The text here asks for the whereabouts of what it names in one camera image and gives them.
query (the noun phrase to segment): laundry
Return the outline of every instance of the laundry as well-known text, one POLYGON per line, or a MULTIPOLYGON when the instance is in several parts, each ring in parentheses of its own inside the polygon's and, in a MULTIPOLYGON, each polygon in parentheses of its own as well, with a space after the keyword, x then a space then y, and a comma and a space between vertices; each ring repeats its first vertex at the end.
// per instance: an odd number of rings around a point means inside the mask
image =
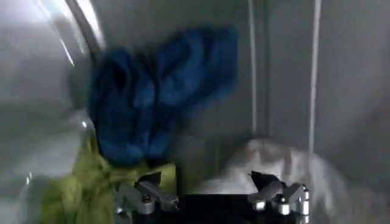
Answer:
POLYGON ((53 180, 44 191, 41 203, 42 224, 112 224, 115 186, 134 184, 143 175, 160 172, 160 187, 176 192, 176 167, 173 164, 149 168, 145 163, 130 168, 114 168, 99 154, 94 131, 87 134, 73 171, 53 180))
POLYGON ((198 186, 195 194, 252 194, 251 171, 275 175, 287 185, 305 183, 311 191, 310 223, 390 223, 390 198, 347 181, 331 164, 307 150, 272 139, 253 139, 236 151, 220 175, 198 186))
POLYGON ((180 121, 235 87, 237 40, 231 27, 187 30, 164 44, 152 65, 125 49, 106 53, 89 103, 103 157, 117 167, 164 160, 180 121))

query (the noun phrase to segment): blue cloth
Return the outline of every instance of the blue cloth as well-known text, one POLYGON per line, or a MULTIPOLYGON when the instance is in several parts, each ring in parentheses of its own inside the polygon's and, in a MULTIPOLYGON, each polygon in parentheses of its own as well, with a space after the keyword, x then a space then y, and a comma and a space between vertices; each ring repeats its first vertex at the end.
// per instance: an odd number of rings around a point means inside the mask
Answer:
POLYGON ((234 88, 237 39, 233 28, 187 30, 160 48, 154 66, 124 49, 106 53, 89 106, 102 155, 115 166, 165 159, 178 123, 234 88))

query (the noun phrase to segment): clothing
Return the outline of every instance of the clothing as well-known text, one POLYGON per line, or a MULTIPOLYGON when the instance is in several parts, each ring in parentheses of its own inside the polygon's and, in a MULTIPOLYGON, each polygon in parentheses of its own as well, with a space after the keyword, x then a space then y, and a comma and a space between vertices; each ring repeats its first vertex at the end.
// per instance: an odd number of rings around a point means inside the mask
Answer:
POLYGON ((94 133, 90 133, 73 172, 53 181, 45 190, 41 206, 42 224, 111 224, 114 222, 113 189, 118 183, 136 182, 149 173, 161 172, 160 187, 175 194, 173 164, 150 169, 140 164, 115 169, 99 154, 94 133))
POLYGON ((348 183, 315 154, 269 139, 251 140, 237 151, 220 176, 204 182, 194 193, 255 193, 250 171, 275 175, 287 185, 306 184, 311 191, 310 223, 390 223, 390 198, 385 194, 348 183))
POLYGON ((89 112, 104 158, 116 167, 164 160, 171 136, 236 83, 237 31, 187 30, 145 63, 108 52, 94 74, 89 112))

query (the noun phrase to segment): metal clamp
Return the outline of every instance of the metal clamp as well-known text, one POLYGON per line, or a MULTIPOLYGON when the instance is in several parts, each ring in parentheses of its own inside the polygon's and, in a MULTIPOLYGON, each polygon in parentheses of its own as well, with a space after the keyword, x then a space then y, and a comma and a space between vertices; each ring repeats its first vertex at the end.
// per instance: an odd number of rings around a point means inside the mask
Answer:
POLYGON ((163 192, 158 186, 147 181, 139 182, 136 188, 143 194, 156 198, 156 200, 160 203, 161 210, 166 212, 179 210, 179 198, 176 195, 169 195, 163 192))
POLYGON ((305 185, 294 183, 274 198, 273 206, 281 215, 288 215, 291 211, 295 211, 302 215, 300 223, 308 223, 310 191, 305 185))
POLYGON ((124 204, 125 202, 128 202, 139 214, 148 215, 155 210, 155 199, 148 194, 142 194, 131 185, 121 184, 117 197, 126 199, 126 201, 123 200, 120 203, 124 204))
POLYGON ((282 182, 273 181, 261 191, 248 195, 248 202, 253 205, 254 210, 264 211, 267 201, 272 200, 277 194, 283 190, 282 182))

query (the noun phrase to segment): white cloth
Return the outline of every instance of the white cloth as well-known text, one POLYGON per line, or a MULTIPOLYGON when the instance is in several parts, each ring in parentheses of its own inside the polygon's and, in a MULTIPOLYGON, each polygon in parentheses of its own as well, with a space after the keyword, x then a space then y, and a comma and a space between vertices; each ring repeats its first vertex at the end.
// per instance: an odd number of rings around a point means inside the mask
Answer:
POLYGON ((387 199, 367 188, 348 184, 319 156, 265 139, 252 140, 206 181, 196 193, 250 194, 257 189, 248 173, 273 174, 286 182, 305 183, 311 190, 312 223, 390 223, 387 199))

